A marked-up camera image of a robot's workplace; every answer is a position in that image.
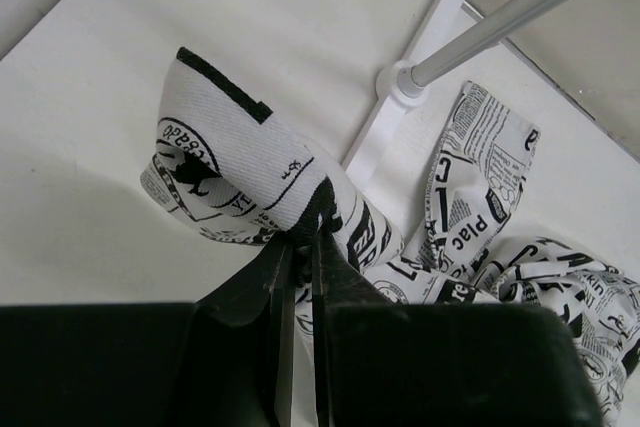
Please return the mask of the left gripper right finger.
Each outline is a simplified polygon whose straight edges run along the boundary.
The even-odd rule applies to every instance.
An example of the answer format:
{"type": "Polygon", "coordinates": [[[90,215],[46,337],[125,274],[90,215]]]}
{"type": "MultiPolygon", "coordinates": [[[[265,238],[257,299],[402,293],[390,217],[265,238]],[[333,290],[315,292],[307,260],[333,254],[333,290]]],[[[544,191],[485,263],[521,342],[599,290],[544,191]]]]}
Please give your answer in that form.
{"type": "Polygon", "coordinates": [[[599,426],[567,327],[528,305],[394,304],[327,229],[312,248],[323,426],[599,426]]]}

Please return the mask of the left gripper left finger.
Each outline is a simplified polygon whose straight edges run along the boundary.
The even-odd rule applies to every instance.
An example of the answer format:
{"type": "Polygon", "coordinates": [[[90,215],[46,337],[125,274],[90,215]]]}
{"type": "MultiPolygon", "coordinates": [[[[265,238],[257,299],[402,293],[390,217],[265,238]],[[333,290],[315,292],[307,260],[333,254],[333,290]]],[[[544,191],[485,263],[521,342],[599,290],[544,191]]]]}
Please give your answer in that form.
{"type": "Polygon", "coordinates": [[[182,426],[288,426],[294,253],[275,236],[201,299],[179,372],[182,426]]]}

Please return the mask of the newspaper print trousers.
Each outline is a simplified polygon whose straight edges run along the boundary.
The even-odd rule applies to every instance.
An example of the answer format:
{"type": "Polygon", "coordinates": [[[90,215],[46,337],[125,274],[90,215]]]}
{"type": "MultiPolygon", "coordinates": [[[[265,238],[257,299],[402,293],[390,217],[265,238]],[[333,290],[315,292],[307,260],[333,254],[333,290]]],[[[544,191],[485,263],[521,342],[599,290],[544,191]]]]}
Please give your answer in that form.
{"type": "Polygon", "coordinates": [[[639,286],[558,240],[507,235],[539,130],[467,82],[429,165],[414,252],[322,147],[181,48],[165,79],[140,182],[175,219],[221,243],[284,233],[300,251],[327,230],[342,258],[400,304],[524,303],[571,330],[603,422],[617,423],[639,361],[639,286]]]}

